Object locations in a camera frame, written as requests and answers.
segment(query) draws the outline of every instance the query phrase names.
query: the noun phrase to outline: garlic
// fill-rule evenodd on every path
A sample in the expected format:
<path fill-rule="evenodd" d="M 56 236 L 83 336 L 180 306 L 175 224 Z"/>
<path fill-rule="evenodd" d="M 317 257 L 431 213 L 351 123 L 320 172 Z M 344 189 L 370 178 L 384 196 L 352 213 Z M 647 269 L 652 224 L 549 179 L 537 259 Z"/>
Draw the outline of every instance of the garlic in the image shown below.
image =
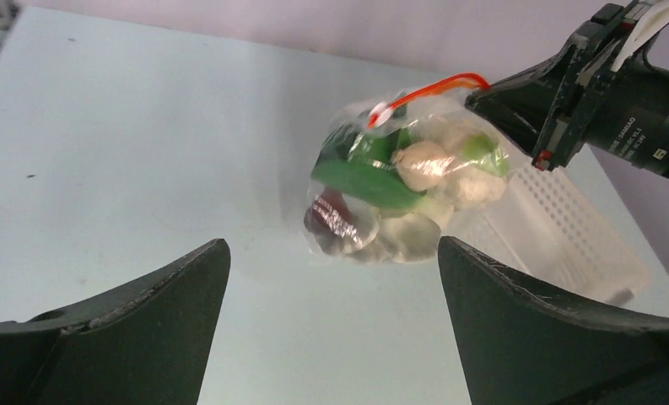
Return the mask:
<path fill-rule="evenodd" d="M 414 143 L 397 150 L 391 157 L 404 184 L 415 192 L 438 185 L 452 161 L 453 158 L 443 148 L 430 141 Z"/>

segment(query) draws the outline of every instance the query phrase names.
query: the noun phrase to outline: white plastic container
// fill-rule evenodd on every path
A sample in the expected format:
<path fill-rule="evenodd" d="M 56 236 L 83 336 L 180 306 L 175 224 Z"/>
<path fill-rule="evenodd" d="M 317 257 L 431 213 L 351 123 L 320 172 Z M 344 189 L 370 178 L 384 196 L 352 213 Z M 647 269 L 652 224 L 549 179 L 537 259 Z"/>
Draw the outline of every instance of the white plastic container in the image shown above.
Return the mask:
<path fill-rule="evenodd" d="M 564 170 L 518 170 L 503 198 L 456 215 L 447 234 L 533 277 L 587 298 L 622 304 L 650 272 Z"/>

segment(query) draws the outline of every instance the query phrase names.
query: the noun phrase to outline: white label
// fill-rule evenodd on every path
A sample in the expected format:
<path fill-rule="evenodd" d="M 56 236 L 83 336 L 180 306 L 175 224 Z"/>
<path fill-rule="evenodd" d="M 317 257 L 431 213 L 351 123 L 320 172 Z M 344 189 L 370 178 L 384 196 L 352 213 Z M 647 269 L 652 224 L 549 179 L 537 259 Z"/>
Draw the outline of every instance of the white label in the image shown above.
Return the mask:
<path fill-rule="evenodd" d="M 664 157 L 666 155 L 667 155 L 667 151 L 665 149 L 657 149 L 655 154 L 653 154 L 652 156 L 654 156 L 655 159 L 657 159 L 657 160 L 662 160 L 662 159 L 664 159 Z"/>

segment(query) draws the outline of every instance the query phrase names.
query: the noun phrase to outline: green vegetable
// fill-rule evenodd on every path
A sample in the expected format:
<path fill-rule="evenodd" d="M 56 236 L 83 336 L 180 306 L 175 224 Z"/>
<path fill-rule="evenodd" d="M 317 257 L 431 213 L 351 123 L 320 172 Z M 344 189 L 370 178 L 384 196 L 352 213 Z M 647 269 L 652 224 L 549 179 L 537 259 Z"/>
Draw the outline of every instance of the green vegetable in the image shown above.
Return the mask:
<path fill-rule="evenodd" d="M 370 133 L 362 133 L 349 150 L 348 161 L 373 165 L 384 170 L 392 170 L 391 154 L 394 145 L 389 138 L 381 138 Z"/>
<path fill-rule="evenodd" d="M 315 166 L 311 178 L 384 209 L 409 210 L 423 197 L 406 187 L 396 172 L 366 163 L 323 161 Z"/>
<path fill-rule="evenodd" d="M 361 131 L 353 124 L 343 124 L 332 131 L 321 145 L 317 164 L 324 160 L 346 159 L 360 133 Z"/>
<path fill-rule="evenodd" d="M 396 134 L 397 137 L 396 150 L 406 149 L 413 143 L 411 140 L 411 132 L 408 130 L 408 128 L 402 128 L 396 132 L 393 132 L 389 136 L 394 134 Z"/>
<path fill-rule="evenodd" d="M 463 146 L 462 158 L 472 162 L 490 175 L 504 177 L 509 170 L 508 160 L 498 144 L 484 132 L 470 137 Z"/>

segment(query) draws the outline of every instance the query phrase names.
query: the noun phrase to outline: white cable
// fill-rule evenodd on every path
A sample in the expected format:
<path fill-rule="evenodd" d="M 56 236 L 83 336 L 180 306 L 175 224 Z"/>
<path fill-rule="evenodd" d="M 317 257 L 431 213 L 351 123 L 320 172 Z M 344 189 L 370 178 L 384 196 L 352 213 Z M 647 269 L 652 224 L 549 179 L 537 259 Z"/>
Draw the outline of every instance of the white cable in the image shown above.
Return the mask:
<path fill-rule="evenodd" d="M 629 35 L 610 70 L 613 72 L 620 70 L 629 57 L 655 34 L 662 31 L 667 24 L 669 24 L 669 0 L 660 0 L 653 4 L 634 26 L 632 34 Z"/>

